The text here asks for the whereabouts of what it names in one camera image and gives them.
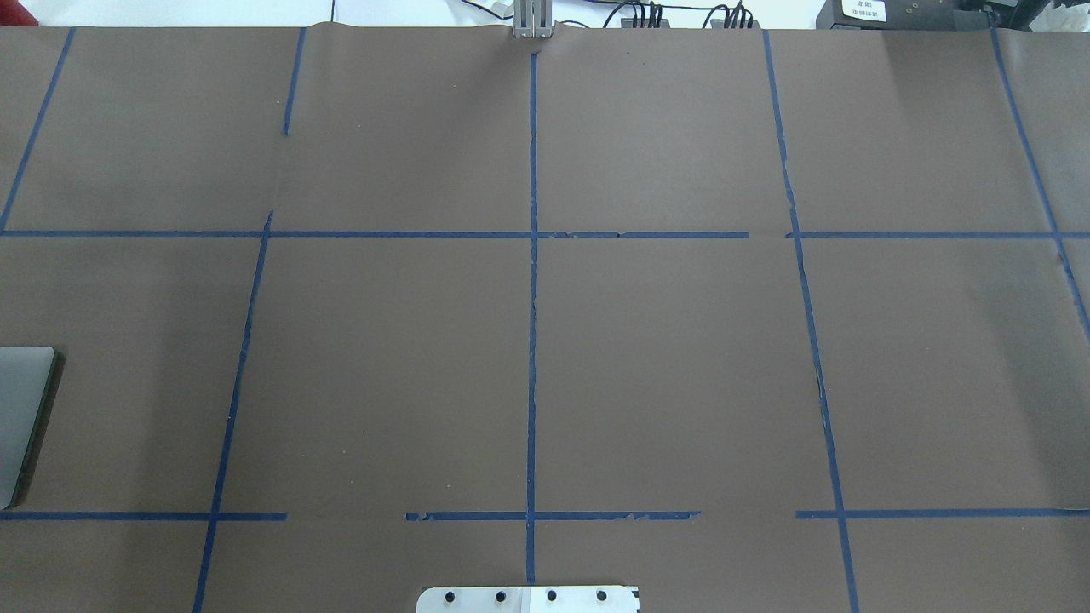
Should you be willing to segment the black box device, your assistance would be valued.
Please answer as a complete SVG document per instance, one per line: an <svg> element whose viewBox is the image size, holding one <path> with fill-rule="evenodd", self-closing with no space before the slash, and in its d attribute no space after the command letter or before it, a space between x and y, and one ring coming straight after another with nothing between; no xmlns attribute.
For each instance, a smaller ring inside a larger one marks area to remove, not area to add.
<svg viewBox="0 0 1090 613"><path fill-rule="evenodd" d="M989 31L993 15L977 1L825 1L818 31Z"/></svg>

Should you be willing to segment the aluminium frame post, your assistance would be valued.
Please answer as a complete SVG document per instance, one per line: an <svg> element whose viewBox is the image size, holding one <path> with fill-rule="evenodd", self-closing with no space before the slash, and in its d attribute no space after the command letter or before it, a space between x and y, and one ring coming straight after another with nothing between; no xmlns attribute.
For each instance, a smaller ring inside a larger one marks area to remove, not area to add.
<svg viewBox="0 0 1090 613"><path fill-rule="evenodd" d="M514 0L514 39L552 38L556 27L553 5L552 0Z"/></svg>

